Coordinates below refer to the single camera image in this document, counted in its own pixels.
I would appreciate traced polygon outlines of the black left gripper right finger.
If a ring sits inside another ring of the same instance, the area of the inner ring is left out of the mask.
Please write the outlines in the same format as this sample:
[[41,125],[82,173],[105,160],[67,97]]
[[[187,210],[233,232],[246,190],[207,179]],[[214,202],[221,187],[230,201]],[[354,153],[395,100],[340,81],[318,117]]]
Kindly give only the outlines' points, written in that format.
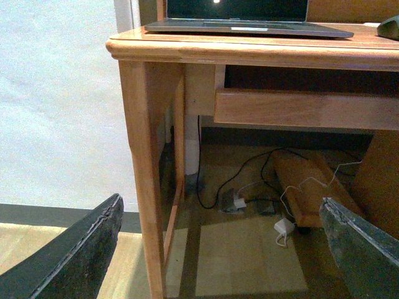
[[319,215],[353,298],[398,298],[398,240],[331,197]]

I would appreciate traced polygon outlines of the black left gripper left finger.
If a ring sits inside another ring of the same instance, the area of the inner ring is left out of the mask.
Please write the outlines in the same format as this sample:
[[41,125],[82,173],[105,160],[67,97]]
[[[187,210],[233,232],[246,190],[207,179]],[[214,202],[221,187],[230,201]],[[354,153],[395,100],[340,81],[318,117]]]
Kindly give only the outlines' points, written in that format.
[[1,275],[1,298],[97,298],[117,246],[123,199],[113,194]]

